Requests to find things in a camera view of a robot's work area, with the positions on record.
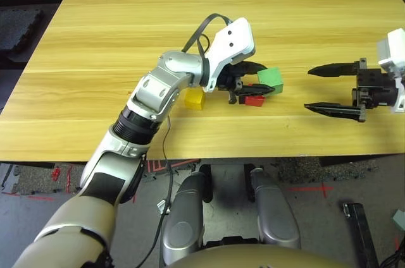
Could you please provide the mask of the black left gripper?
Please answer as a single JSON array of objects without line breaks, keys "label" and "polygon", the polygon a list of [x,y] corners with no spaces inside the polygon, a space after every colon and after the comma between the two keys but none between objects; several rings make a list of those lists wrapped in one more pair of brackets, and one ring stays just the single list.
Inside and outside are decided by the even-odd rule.
[{"label": "black left gripper", "polygon": [[227,64],[218,76],[218,90],[228,92],[228,103],[236,104],[240,96],[265,96],[275,88],[265,84],[243,85],[241,77],[255,75],[267,69],[263,64],[243,61],[237,64]]}]

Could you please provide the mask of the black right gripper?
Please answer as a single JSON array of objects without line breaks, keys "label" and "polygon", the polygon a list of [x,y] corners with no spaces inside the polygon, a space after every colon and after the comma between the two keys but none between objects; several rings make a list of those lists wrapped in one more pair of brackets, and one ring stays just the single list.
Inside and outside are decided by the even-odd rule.
[{"label": "black right gripper", "polygon": [[352,89],[352,106],[329,102],[304,104],[314,113],[333,118],[353,119],[365,122],[366,110],[378,106],[394,107],[398,96],[396,83],[381,69],[368,69],[366,58],[351,63],[332,63],[308,70],[309,75],[340,77],[356,75],[356,87]]}]

